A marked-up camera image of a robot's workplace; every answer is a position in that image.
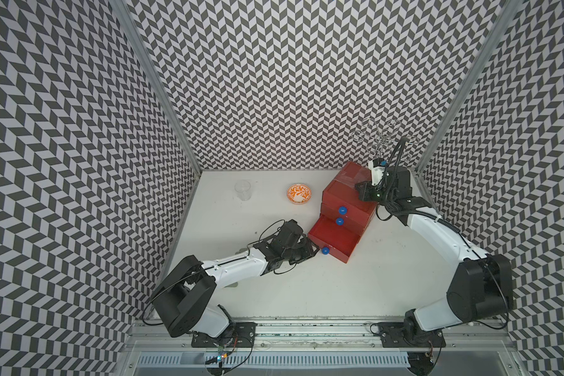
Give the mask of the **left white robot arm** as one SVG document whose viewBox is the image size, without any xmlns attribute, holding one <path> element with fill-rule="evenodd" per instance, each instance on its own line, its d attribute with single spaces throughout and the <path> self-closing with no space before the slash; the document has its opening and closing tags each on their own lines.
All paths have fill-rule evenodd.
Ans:
<svg viewBox="0 0 564 376">
<path fill-rule="evenodd" d="M 294 219 L 282 219 L 280 224 L 273 234 L 261 236 L 235 255 L 208 261 L 188 255 L 169 272 L 150 296 L 149 305 L 172 338 L 191 332 L 210 338 L 231 335 L 233 319 L 222 305 L 212 302 L 216 291 L 316 256 L 320 248 Z"/>
</svg>

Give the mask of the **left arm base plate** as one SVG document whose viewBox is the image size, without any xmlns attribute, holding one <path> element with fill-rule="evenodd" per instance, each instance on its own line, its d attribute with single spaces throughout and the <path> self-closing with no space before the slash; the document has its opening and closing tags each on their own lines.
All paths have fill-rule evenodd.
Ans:
<svg viewBox="0 0 564 376">
<path fill-rule="evenodd" d="M 231 324 L 222 334 L 210 337 L 201 332 L 195 332 L 191 341 L 192 348 L 215 349 L 248 349 L 254 346 L 257 323 L 235 322 Z"/>
</svg>

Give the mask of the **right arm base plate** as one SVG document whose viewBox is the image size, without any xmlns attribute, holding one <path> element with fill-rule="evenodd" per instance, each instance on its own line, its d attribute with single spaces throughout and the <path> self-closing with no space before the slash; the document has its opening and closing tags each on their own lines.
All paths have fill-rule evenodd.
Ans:
<svg viewBox="0 0 564 376">
<path fill-rule="evenodd" d="M 441 330 L 426 332 L 411 321 L 380 322 L 376 324 L 384 348 L 444 348 L 446 341 Z"/>
</svg>

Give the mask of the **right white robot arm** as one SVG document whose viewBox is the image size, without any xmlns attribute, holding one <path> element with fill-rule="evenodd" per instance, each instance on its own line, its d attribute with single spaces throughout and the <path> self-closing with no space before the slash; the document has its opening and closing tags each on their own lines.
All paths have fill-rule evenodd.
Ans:
<svg viewBox="0 0 564 376">
<path fill-rule="evenodd" d="M 359 199 L 384 207 L 390 218 L 422 236 L 454 272 L 443 298 L 406 312 L 404 338 L 414 342 L 447 327 L 482 324 L 495 316 L 508 321 L 513 308 L 510 261 L 468 241 L 426 199 L 415 196 L 406 168 L 392 167 L 379 159 L 368 168 L 370 180 L 355 186 Z"/>
</svg>

